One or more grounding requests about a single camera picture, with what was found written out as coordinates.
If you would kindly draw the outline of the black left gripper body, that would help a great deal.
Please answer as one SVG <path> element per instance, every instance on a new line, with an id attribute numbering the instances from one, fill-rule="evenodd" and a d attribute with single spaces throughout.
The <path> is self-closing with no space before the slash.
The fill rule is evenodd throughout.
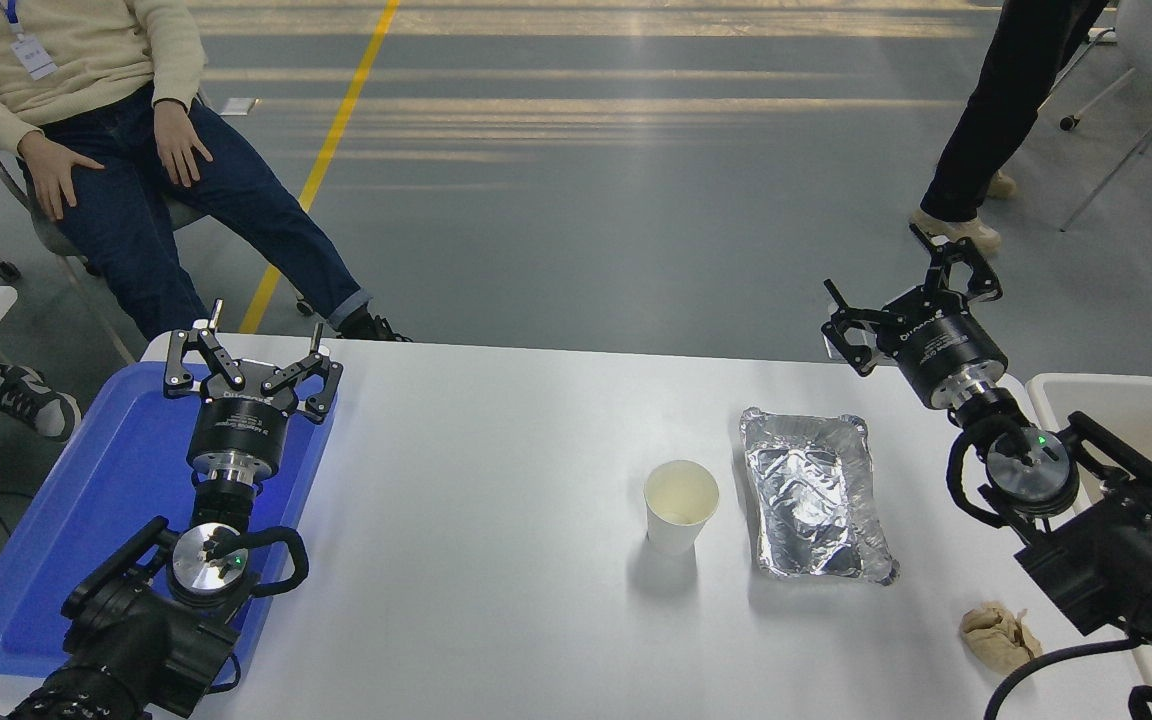
<path id="1" fill-rule="evenodd" d="M 280 462 L 288 423 L 298 397 L 283 388 L 266 396 L 262 384 L 273 378 L 274 365 L 242 365 L 243 387 L 233 389 L 221 373 L 210 376 L 200 389 L 204 400 L 185 457 L 206 462 L 211 456 L 238 452 L 260 462 Z"/>

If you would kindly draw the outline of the seated person's right hand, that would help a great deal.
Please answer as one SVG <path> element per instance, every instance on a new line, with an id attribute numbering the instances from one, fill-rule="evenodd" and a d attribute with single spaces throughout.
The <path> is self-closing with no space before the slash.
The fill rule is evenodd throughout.
<path id="1" fill-rule="evenodd" d="M 65 209 L 77 209 L 76 184 L 73 170 L 104 170 L 105 165 L 82 156 L 77 151 L 50 141 L 40 129 L 26 132 L 18 141 L 18 158 L 26 162 L 31 176 L 38 209 L 51 220 L 59 222 L 65 218 Z"/>

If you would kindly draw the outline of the seated person's left hand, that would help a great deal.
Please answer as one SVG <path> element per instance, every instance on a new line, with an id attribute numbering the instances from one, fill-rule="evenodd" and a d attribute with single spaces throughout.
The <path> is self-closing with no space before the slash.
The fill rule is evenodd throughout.
<path id="1" fill-rule="evenodd" d="M 154 138 L 157 156 L 173 184 L 192 188 L 200 182 L 200 161 L 212 161 L 212 154 L 182 103 L 154 104 Z"/>

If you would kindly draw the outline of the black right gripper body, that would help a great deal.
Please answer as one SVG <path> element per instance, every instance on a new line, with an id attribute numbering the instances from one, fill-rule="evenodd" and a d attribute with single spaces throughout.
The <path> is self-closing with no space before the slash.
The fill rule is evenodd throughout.
<path id="1" fill-rule="evenodd" d="M 958 407 L 970 382 L 1005 374 L 1009 361 L 970 313 L 964 293 L 909 290 L 884 310 L 902 320 L 882 329 L 881 353 L 929 409 Z"/>

